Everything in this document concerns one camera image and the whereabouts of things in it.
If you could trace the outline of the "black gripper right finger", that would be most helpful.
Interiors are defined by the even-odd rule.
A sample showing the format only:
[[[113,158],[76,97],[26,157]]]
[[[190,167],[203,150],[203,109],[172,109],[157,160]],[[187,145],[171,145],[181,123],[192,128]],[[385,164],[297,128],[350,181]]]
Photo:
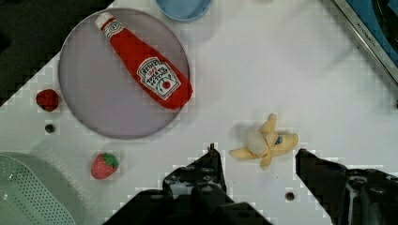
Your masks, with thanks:
[[[348,169],[306,149],[296,174],[330,216],[332,225],[398,225],[397,177],[376,169]]]

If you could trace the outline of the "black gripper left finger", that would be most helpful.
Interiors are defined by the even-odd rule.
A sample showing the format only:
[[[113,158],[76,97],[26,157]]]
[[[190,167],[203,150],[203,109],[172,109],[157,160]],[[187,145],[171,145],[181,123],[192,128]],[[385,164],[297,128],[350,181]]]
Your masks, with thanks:
[[[162,180],[162,188],[131,198],[103,225],[272,225],[246,202],[226,193],[221,154],[214,145]]]

